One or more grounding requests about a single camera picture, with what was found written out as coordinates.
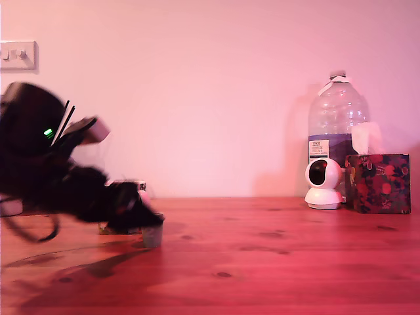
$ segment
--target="security camera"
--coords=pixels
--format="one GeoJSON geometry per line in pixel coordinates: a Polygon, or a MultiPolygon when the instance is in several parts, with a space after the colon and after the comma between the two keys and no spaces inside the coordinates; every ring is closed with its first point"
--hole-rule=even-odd
{"type": "Polygon", "coordinates": [[[337,209],[343,197],[335,188],[341,181],[340,165],[329,158],[310,162],[305,171],[306,181],[311,189],[305,197],[308,206],[315,209],[337,209]]]}

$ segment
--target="wooden table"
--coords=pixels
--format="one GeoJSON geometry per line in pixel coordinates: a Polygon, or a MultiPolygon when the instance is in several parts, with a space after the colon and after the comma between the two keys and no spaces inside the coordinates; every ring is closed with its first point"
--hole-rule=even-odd
{"type": "MultiPolygon", "coordinates": [[[[62,216],[52,241],[1,229],[1,314],[420,314],[420,215],[302,198],[162,199],[163,245],[62,216]]],[[[49,218],[16,217],[47,235],[49,218]]]]}

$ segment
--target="large water bottle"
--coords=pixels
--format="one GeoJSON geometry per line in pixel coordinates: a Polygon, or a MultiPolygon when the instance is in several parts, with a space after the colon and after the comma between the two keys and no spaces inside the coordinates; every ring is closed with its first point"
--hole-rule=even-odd
{"type": "MultiPolygon", "coordinates": [[[[316,158],[331,158],[344,172],[346,156],[357,154],[352,146],[351,129],[367,121],[368,104],[350,84],[346,72],[332,72],[329,83],[310,107],[309,163],[316,158]]],[[[345,177],[337,189],[345,202],[345,177]]]]}

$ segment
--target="wall plate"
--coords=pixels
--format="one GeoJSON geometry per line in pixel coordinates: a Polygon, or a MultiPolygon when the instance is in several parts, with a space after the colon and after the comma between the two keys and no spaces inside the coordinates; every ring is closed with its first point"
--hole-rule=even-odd
{"type": "Polygon", "coordinates": [[[0,42],[0,68],[2,70],[34,70],[35,41],[0,42]]]}

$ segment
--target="tissue box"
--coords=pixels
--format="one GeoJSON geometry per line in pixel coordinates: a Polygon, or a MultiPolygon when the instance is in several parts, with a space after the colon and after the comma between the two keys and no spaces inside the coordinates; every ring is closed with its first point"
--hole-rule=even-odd
{"type": "Polygon", "coordinates": [[[346,206],[361,213],[411,213],[408,154],[346,157],[346,206]]]}

